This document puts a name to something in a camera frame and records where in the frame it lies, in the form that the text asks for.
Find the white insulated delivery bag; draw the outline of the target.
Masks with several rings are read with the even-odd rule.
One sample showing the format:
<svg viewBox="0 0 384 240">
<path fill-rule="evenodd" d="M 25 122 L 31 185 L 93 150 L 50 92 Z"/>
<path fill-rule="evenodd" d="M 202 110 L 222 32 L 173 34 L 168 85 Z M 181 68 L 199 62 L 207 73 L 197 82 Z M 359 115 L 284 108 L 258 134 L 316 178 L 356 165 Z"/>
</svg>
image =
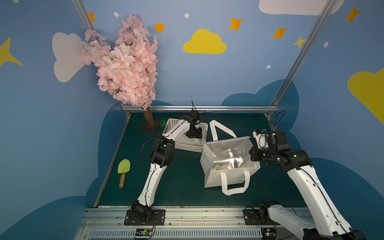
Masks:
<svg viewBox="0 0 384 240">
<path fill-rule="evenodd" d="M 204 143 L 200 163 L 205 174 L 204 187 L 221 187 L 226 196 L 243 194 L 251 176 L 260 168 L 260 162 L 251 160 L 251 137 L 237 137 L 221 123 L 212 120 L 213 140 Z"/>
</svg>

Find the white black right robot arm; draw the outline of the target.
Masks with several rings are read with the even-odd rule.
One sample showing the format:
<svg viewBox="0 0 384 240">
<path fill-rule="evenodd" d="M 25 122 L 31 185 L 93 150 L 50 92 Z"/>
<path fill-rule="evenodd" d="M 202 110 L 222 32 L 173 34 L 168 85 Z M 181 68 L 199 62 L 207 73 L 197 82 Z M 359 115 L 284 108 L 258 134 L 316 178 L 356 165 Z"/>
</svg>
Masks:
<svg viewBox="0 0 384 240">
<path fill-rule="evenodd" d="M 364 240 L 338 211 L 319 180 L 313 162 L 302 149 L 293 150 L 285 131 L 258 129 L 253 132 L 256 147 L 249 151 L 251 160 L 274 163 L 283 169 L 299 190 L 313 223 L 287 211 L 275 201 L 261 203 L 258 219 L 280 224 L 301 240 Z"/>
</svg>

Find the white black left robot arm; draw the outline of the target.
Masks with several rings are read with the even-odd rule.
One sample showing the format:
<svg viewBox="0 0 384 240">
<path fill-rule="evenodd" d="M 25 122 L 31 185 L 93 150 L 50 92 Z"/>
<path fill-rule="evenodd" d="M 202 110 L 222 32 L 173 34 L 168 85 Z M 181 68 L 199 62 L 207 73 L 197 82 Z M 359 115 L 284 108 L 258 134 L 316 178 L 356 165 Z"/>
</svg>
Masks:
<svg viewBox="0 0 384 240">
<path fill-rule="evenodd" d="M 180 117 L 172 129 L 155 138 L 151 152 L 150 172 L 141 194 L 131 206 L 132 214 L 140 221 L 147 223 L 151 219 L 156 190 L 164 171 L 174 158 L 175 140 L 182 135 L 190 139 L 201 139 L 203 130 L 196 128 L 199 122 L 200 113 L 192 109 L 189 115 Z"/>
</svg>

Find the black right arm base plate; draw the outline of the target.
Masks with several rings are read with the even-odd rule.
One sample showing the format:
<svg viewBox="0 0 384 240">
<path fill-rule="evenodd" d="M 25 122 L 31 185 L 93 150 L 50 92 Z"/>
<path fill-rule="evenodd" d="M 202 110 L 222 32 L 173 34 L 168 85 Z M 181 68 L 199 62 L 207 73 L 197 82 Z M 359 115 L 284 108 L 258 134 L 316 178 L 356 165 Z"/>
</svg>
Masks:
<svg viewBox="0 0 384 240">
<path fill-rule="evenodd" d="M 259 209 L 255 209 L 250 206 L 246 206 L 243 210 L 245 224 L 248 225 L 268 225 L 270 219 L 268 217 L 267 208 L 261 206 Z"/>
</svg>

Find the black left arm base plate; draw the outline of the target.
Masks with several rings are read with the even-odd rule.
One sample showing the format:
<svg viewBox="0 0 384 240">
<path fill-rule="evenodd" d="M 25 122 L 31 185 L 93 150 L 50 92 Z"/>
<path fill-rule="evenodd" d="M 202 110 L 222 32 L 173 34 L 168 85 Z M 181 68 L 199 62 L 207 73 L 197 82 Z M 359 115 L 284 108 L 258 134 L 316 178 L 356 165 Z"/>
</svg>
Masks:
<svg viewBox="0 0 384 240">
<path fill-rule="evenodd" d="M 163 226 L 165 224 L 165 210 L 151 210 L 145 214 L 139 214 L 130 209 L 126 213 L 124 220 L 125 226 Z"/>
</svg>

